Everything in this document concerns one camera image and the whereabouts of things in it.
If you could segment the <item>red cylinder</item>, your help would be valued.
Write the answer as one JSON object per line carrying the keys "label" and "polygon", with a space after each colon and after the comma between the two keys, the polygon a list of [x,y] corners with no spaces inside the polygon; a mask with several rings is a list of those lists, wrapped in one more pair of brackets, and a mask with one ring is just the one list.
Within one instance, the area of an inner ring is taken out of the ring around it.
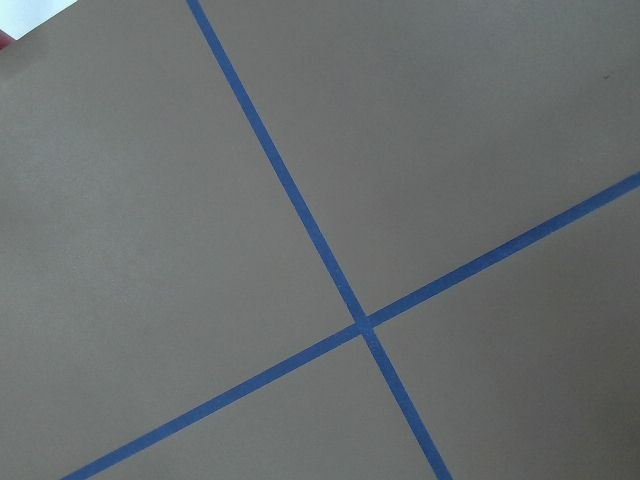
{"label": "red cylinder", "polygon": [[14,39],[3,30],[0,30],[0,50],[3,50],[7,46],[11,45]]}

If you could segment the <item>white side table cloth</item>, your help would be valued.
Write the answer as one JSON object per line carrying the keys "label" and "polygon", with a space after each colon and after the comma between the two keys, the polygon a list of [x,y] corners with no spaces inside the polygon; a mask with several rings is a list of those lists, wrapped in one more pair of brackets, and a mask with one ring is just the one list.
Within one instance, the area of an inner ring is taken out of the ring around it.
{"label": "white side table cloth", "polygon": [[1,32],[19,40],[75,3],[76,0],[0,0]]}

